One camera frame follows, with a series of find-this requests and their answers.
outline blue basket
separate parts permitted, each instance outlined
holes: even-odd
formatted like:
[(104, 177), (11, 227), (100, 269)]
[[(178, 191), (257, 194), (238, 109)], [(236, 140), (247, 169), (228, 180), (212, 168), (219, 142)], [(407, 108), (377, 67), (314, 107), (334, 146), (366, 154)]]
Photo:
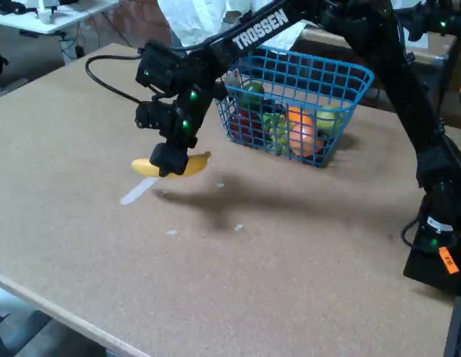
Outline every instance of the blue basket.
[[(226, 85), (228, 96), (217, 101), (228, 137), (317, 167), (326, 164), (374, 79), (360, 65), (267, 47), (232, 71), (239, 83)], [(249, 84), (252, 91), (244, 90)]]

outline orange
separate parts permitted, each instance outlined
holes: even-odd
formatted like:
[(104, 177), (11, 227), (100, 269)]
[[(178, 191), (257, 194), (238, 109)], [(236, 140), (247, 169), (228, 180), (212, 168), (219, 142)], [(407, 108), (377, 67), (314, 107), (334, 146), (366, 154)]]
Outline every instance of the orange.
[(298, 106), (290, 106), (288, 108), (288, 120), (290, 125), (295, 125), (298, 123), (303, 123), (309, 126), (315, 126), (313, 124), (313, 119), (306, 112), (303, 112), (302, 109)]
[(291, 106), (288, 108), (288, 120), (292, 125), (289, 133), (291, 151), (295, 155), (307, 158), (315, 152), (320, 150), (325, 145), (321, 139), (317, 139), (315, 143), (315, 125), (312, 117), (301, 108)]

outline orange label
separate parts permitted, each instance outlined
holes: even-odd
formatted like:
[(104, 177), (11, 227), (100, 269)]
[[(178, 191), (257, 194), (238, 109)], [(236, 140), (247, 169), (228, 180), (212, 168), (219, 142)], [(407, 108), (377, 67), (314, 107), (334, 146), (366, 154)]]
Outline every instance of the orange label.
[(459, 272), (459, 269), (455, 265), (454, 259), (446, 247), (440, 247), (439, 254), (449, 274), (455, 274)]

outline cork table surface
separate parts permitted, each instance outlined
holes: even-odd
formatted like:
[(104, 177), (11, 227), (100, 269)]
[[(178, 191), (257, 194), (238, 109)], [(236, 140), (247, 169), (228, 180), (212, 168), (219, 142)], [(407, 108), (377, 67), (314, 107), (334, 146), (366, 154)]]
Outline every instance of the cork table surface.
[[(92, 69), (145, 100), (137, 65)], [(162, 138), (83, 66), (0, 98), (0, 286), (122, 356), (442, 355), (452, 302), (402, 275), (423, 192), (394, 114), (358, 107), (317, 170), (231, 143), (212, 105), (207, 169), (121, 205)]]

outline yellow banana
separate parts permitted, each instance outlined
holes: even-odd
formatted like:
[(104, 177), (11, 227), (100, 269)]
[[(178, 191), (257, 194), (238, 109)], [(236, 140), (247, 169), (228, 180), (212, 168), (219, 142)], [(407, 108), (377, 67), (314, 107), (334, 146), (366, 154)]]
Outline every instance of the yellow banana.
[[(190, 155), (187, 162), (186, 170), (182, 175), (170, 173), (167, 178), (175, 179), (178, 177), (188, 177), (200, 173), (207, 166), (207, 160), (210, 158), (210, 152), (204, 154)], [(132, 169), (143, 176), (159, 177), (159, 167), (151, 165), (148, 158), (138, 158), (132, 162)]]

